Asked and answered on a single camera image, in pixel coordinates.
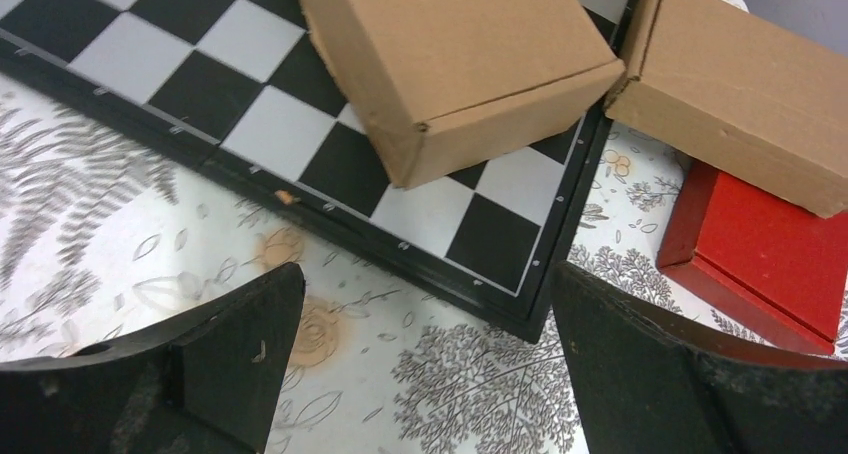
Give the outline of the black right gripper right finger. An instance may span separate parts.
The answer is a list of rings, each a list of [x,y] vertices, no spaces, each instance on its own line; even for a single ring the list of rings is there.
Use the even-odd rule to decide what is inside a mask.
[[[746,341],[568,262],[551,301],[593,453],[843,453],[847,365]]]

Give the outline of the floral patterned table mat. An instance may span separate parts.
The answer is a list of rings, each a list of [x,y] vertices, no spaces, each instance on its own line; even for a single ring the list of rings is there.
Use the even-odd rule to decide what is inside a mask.
[[[566,259],[746,340],[655,268],[686,162],[611,124]],[[272,453],[584,453],[551,313],[527,341],[10,75],[1,77],[1,357],[64,357],[287,261],[307,296]]]

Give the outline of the red box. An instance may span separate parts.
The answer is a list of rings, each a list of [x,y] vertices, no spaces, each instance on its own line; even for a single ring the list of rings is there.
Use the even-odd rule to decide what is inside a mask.
[[[834,351],[847,277],[845,213],[819,218],[696,161],[656,265],[780,348]]]

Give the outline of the folded cardboard box front centre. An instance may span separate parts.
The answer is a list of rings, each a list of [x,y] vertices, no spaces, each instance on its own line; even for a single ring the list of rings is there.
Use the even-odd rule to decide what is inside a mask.
[[[559,134],[620,78],[578,0],[298,0],[391,183]]]

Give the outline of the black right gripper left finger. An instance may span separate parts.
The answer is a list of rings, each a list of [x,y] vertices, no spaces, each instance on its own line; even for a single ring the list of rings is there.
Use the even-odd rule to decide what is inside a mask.
[[[2,451],[263,452],[304,296],[286,263],[70,356],[3,363]]]

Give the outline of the folded cardboard box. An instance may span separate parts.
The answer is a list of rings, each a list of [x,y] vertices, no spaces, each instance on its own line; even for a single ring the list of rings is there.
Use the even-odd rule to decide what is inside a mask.
[[[722,0],[639,0],[607,116],[819,217],[847,208],[847,59]]]
[[[391,183],[559,134],[620,78],[578,0],[298,0]]]

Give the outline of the folded cardboard box front right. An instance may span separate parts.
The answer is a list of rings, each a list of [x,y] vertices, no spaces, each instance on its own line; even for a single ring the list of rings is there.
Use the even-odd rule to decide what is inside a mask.
[[[819,217],[847,208],[847,59],[722,0],[639,0],[607,116]]]

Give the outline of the black white checkerboard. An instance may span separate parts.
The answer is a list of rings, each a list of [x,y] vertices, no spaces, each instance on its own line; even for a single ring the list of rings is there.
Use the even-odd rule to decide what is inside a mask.
[[[297,0],[1,0],[1,69],[527,341],[611,127],[395,189]]]

